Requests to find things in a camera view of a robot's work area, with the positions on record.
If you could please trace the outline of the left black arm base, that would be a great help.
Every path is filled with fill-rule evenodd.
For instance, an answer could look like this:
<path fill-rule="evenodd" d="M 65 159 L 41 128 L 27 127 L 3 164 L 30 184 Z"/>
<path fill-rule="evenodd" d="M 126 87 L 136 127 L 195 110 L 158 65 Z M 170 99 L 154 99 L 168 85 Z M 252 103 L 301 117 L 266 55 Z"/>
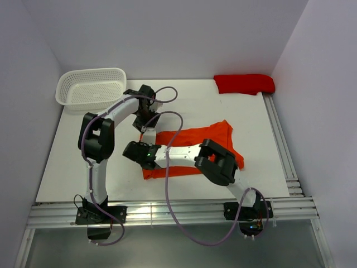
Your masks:
<path fill-rule="evenodd" d="M 125 223 L 126 206 L 109 206 L 107 211 L 120 220 L 121 223 Z M 102 212 L 95 214 L 80 207 L 77 211 L 75 224 L 77 226 L 87 226 L 88 239 L 101 241 L 109 238 L 114 220 Z"/>

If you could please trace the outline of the orange t-shirt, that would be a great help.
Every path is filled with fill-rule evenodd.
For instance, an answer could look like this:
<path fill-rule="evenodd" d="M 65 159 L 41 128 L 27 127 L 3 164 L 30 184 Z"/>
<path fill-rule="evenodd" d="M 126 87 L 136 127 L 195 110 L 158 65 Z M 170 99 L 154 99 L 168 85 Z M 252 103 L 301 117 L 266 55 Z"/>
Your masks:
<path fill-rule="evenodd" d="M 168 145 L 176 131 L 162 131 L 156 134 L 156 145 Z M 220 121 L 207 127 L 189 128 L 181 130 L 173 141 L 173 146 L 192 146 L 202 143 L 204 139 L 211 139 L 228 149 L 235 155 L 239 169 L 244 168 L 244 157 L 234 150 L 232 140 L 233 128 L 226 121 Z M 142 169 L 143 179 L 159 179 L 165 177 L 165 169 L 147 170 Z M 169 177 L 199 175 L 201 172 L 195 167 L 171 167 Z"/>

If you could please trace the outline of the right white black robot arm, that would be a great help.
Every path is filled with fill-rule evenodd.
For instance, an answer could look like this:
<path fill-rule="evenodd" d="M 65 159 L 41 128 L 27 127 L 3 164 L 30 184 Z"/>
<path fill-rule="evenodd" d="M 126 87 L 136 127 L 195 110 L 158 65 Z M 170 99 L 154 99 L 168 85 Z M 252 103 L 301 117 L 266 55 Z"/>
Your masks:
<path fill-rule="evenodd" d="M 241 175 L 235 155 L 211 139 L 186 147 L 132 141 L 124 149 L 123 156 L 143 169 L 163 170 L 165 180 L 173 168 L 195 168 L 211 183 L 226 187 L 246 217 L 255 217 L 260 212 L 259 194 Z"/>

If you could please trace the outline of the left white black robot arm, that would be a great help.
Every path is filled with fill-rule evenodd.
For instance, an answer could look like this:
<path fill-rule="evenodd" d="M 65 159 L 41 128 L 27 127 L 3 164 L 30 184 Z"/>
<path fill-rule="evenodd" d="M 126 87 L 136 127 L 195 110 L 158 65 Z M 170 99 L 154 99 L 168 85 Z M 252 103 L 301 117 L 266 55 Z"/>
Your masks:
<path fill-rule="evenodd" d="M 159 103 L 156 93 L 148 85 L 142 85 L 138 91 L 128 89 L 117 102 L 102 112 L 86 113 L 83 117 L 78 148 L 88 164 L 88 186 L 85 199 L 93 205 L 89 217 L 96 223 L 102 223 L 109 216 L 105 186 L 106 169 L 109 157 L 115 147 L 115 128 L 128 116 L 135 115 L 133 127 L 143 133 L 146 128 L 154 128 L 158 118 Z"/>

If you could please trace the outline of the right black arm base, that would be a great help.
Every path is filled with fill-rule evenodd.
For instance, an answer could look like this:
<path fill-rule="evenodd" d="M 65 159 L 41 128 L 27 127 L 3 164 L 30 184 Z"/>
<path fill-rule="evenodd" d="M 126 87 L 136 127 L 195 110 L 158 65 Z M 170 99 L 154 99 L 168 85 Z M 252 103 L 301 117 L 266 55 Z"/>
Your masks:
<path fill-rule="evenodd" d="M 238 202 L 224 203 L 224 217 L 233 221 L 238 211 Z M 273 209 L 270 202 L 267 202 L 266 209 L 264 201 L 258 201 L 252 207 L 242 207 L 238 216 L 238 226 L 243 235 L 256 236 L 264 229 L 263 221 L 273 218 Z"/>

